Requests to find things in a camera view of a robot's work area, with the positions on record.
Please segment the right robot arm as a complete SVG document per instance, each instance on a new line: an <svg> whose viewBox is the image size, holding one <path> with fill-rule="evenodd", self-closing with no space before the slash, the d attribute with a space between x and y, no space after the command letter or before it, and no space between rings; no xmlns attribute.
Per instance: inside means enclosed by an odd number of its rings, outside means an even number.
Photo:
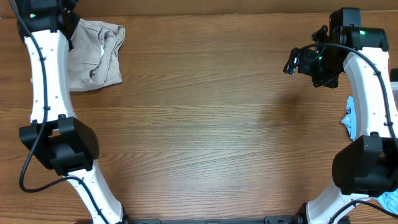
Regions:
<svg viewBox="0 0 398 224"><path fill-rule="evenodd" d="M358 8L343 7L312 44L294 48L284 72L311 77L315 87L336 88L348 76L356 118L355 139L332 164L332 183L303 204L289 223L348 223L348 213L397 189L397 108L391 88L386 32L363 27Z"/></svg>

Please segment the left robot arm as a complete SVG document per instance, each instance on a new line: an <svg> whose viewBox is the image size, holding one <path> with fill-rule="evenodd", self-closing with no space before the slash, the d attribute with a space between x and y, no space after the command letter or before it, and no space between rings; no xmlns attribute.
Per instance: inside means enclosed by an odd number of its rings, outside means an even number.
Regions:
<svg viewBox="0 0 398 224"><path fill-rule="evenodd" d="M29 150L19 177L27 193L68 182L77 191L93 223L128 223L120 201L111 192L99 166L95 132L76 118L67 77L67 53L78 25L76 1L9 1L25 44L32 69L33 103L30 124L19 129ZM59 178L36 189L24 184L35 157Z"/></svg>

